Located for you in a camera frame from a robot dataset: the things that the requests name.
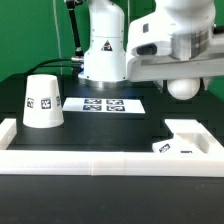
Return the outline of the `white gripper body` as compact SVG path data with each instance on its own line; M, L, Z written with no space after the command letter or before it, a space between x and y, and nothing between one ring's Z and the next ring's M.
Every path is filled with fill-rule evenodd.
M128 55L126 73L132 82L221 76L224 75L224 49L210 48L187 61L169 56Z

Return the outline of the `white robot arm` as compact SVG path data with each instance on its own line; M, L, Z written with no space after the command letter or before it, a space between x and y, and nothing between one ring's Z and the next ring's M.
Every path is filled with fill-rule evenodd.
M110 0L87 0L90 47L80 81L96 86L224 75L224 33L214 0L155 0L156 9L124 28Z

